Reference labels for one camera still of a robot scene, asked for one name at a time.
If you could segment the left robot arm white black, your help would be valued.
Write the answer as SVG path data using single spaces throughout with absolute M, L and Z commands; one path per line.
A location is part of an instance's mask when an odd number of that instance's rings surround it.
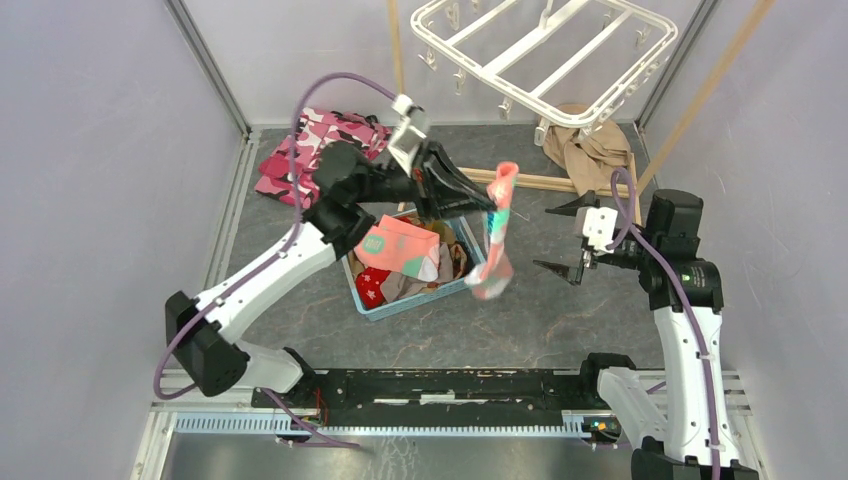
M 286 350 L 243 343 L 250 325 L 300 282 L 349 253 L 361 262 L 392 260 L 394 270 L 408 276 L 438 270 L 438 245 L 390 233 L 387 219 L 376 219 L 363 204 L 409 202 L 424 220 L 496 209 L 437 141 L 420 145 L 409 170 L 395 161 L 371 162 L 349 143 L 331 143 L 313 180 L 318 200 L 276 244 L 215 287 L 194 297 L 178 291 L 166 301 L 167 353 L 191 379 L 176 397 L 194 389 L 214 397 L 247 384 L 276 392 L 290 407 L 306 405 L 314 381 L 302 362 Z

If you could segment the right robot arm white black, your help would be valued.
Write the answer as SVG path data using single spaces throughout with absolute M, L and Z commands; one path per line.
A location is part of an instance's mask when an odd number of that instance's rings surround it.
M 640 383 L 625 355 L 591 354 L 577 382 L 580 400 L 611 407 L 633 448 L 634 479 L 757 479 L 746 465 L 728 417 L 721 372 L 724 298 L 715 264 L 698 256 L 704 202 L 691 193 L 660 189 L 644 226 L 618 226 L 620 214 L 594 192 L 552 209 L 575 220 L 578 265 L 541 262 L 569 284 L 599 264 L 633 270 L 648 296 L 665 363 L 664 411 Z

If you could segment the white clip hanger frame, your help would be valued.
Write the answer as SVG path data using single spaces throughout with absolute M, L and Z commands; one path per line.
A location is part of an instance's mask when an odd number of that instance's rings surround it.
M 647 1 L 428 1 L 410 16 L 418 58 L 448 96 L 490 117 L 590 135 L 635 117 L 679 36 Z

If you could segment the pink sock green patches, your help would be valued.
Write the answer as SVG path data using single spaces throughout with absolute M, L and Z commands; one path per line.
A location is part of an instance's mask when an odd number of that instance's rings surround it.
M 486 260 L 476 265 L 464 278 L 465 284 L 479 300 L 493 300 L 500 296 L 511 282 L 514 269 L 506 254 L 505 239 L 511 214 L 511 203 L 519 166 L 514 162 L 501 162 L 495 177 L 486 188 L 496 209 L 484 217 L 486 234 Z

